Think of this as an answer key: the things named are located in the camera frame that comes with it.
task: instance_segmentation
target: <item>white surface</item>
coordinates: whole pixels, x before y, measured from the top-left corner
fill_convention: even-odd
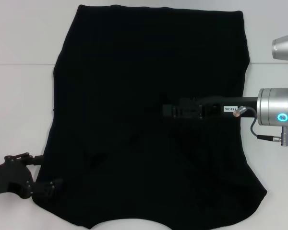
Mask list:
[[[53,108],[53,65],[45,64],[55,63],[79,4],[242,10],[251,62],[256,63],[274,62],[270,50],[272,40],[288,35],[288,0],[0,0],[0,64],[3,64],[0,66],[0,164],[8,154],[28,151],[40,155],[44,150]],[[269,87],[288,87],[288,64],[250,65],[245,96],[256,96],[260,88]],[[250,218],[222,229],[288,230],[288,148],[256,140],[249,131],[251,122],[243,119],[241,123],[244,151],[268,194]],[[260,134],[280,134],[277,127],[256,125],[254,129]],[[37,167],[30,169],[36,176]],[[48,213],[31,199],[0,195],[0,230],[43,229],[84,228]],[[168,228],[134,219],[110,221],[94,228],[134,229]]]

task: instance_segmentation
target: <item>cable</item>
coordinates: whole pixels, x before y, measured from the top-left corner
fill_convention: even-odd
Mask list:
[[[255,122],[257,120],[257,112],[255,109],[253,109],[252,107],[240,107],[239,109],[237,109],[233,114],[235,117],[239,117],[241,114],[245,113],[247,110],[251,110],[254,114],[254,120],[253,120],[253,123],[251,124],[251,132],[252,134],[257,137],[257,139],[260,139],[260,140],[267,140],[267,141],[275,141],[275,142],[280,142],[281,141],[281,137],[274,137],[274,136],[267,136],[267,135],[257,135],[254,130],[253,130],[253,127],[255,125]]]
[[[251,110],[252,112],[253,112],[253,114],[254,114],[254,120],[253,120],[253,123],[251,124],[251,132],[253,133],[253,135],[255,136],[255,137],[257,137],[258,135],[254,132],[254,130],[253,130],[253,127],[254,127],[254,125],[255,125],[255,123],[256,123],[256,121],[257,121],[257,112],[256,112],[256,110],[254,110],[252,107],[245,107],[247,110]]]

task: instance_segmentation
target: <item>black t-shirt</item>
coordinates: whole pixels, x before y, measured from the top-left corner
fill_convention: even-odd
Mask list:
[[[241,97],[242,12],[79,6],[54,69],[54,119],[36,204],[69,221],[137,218],[208,230],[249,217],[266,190],[239,119],[165,120],[179,98]]]

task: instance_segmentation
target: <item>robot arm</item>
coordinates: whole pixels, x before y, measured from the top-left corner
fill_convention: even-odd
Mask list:
[[[272,55],[274,59],[288,61],[288,36],[273,41]],[[281,142],[282,146],[288,146],[288,88],[260,89],[258,97],[181,99],[178,106],[164,105],[163,115],[172,118],[199,119],[215,116],[254,117],[251,132],[258,139]],[[252,127],[256,119],[261,126],[282,127],[281,136],[255,134]]]

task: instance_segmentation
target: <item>black fabric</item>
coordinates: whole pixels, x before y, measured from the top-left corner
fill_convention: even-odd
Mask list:
[[[240,120],[164,120],[182,97],[242,96],[242,12],[79,6],[54,69],[54,119],[38,181],[42,208],[92,228],[114,219],[208,230],[249,217],[266,190]]]

